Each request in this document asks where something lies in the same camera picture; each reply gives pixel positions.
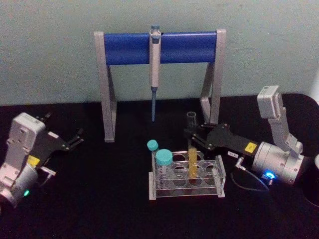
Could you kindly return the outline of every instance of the silver metal frame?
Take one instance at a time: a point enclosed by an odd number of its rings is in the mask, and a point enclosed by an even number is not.
[[[226,30],[217,29],[217,42],[215,62],[208,63],[204,78],[203,88],[200,95],[200,104],[205,122],[218,123],[221,85],[223,82],[223,67],[226,48]]]
[[[94,39],[102,103],[105,134],[104,141],[114,142],[117,102],[114,93],[111,69],[110,66],[106,64],[104,32],[94,32]]]
[[[221,86],[223,78],[223,66],[226,47],[226,30],[217,29],[217,42],[215,62],[208,63],[200,96],[201,108],[205,122],[218,123]],[[110,66],[106,64],[104,32],[94,32],[96,58],[100,84],[102,114],[104,124],[105,142],[115,141],[116,107],[117,102],[114,93]]]

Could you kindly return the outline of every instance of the teal screw cap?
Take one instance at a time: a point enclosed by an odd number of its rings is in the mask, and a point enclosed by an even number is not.
[[[167,166],[173,162],[173,154],[168,149],[160,149],[156,153],[155,158],[159,166]]]
[[[147,146],[149,148],[150,151],[155,151],[159,148],[159,144],[156,142],[155,139],[151,139],[148,143]]]

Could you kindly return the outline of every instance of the pipette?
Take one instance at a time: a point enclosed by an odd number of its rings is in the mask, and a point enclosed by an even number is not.
[[[152,25],[150,31],[150,85],[152,91],[152,122],[155,121],[156,91],[160,74],[160,25]]]

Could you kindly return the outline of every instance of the blue led light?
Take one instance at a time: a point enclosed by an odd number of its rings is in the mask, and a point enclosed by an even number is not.
[[[265,175],[270,179],[273,179],[276,177],[272,172],[266,172]]]

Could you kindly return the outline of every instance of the test tube rack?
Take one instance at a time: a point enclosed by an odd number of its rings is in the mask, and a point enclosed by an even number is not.
[[[173,153],[173,162],[167,166],[166,178],[162,178],[152,154],[152,168],[149,172],[149,199],[196,195],[217,195],[225,197],[226,172],[220,155],[215,160],[204,160],[197,151],[197,177],[189,176],[188,152]]]

